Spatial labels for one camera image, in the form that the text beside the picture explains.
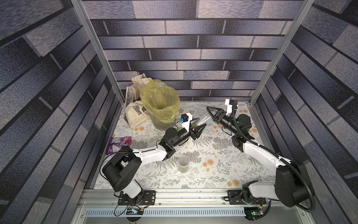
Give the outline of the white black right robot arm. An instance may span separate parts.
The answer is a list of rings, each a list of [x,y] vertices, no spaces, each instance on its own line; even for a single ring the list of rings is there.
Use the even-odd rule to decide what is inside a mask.
[[[232,143],[241,152],[258,160],[275,173],[273,182],[251,181],[242,186],[241,199],[252,203],[259,198],[274,199],[287,207],[297,206],[306,212],[316,209],[314,188],[305,165],[284,158],[271,149],[257,143],[249,134],[251,119],[245,114],[228,114],[220,108],[207,106],[214,123],[232,133]]]

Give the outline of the tall clear plastic jar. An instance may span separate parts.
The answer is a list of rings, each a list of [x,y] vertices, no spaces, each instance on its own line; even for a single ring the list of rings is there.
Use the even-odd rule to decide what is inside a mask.
[[[199,125],[202,125],[202,124],[206,124],[208,121],[212,120],[212,117],[207,115],[207,114],[204,114],[204,115],[199,116],[199,119],[200,120],[197,123],[197,125],[191,125],[191,126],[196,127],[196,126],[199,126]]]

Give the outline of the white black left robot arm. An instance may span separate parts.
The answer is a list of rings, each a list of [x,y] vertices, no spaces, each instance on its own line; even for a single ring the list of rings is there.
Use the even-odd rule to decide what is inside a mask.
[[[171,158],[177,146],[187,142],[189,138],[196,140],[206,127],[205,121],[192,119],[191,114],[183,114],[180,119],[182,128],[170,127],[165,131],[163,138],[156,141],[156,145],[145,149],[132,149],[129,146],[121,148],[112,154],[112,158],[103,165],[100,175],[107,180],[115,192],[127,195],[133,204],[140,203],[144,197],[144,190],[135,180],[138,170],[149,163],[165,161]]]

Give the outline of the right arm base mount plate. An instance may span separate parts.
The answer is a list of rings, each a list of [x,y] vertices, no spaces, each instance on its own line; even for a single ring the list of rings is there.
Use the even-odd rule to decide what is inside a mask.
[[[267,204],[264,198],[254,198],[242,193],[240,189],[232,189],[227,191],[227,196],[224,200],[230,205],[265,205]]]

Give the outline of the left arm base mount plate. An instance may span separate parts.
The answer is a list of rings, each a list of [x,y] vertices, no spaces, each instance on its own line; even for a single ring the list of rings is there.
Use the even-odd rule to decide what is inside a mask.
[[[118,205],[155,205],[155,190],[142,190],[136,197],[130,198],[126,193],[120,192],[118,196]]]

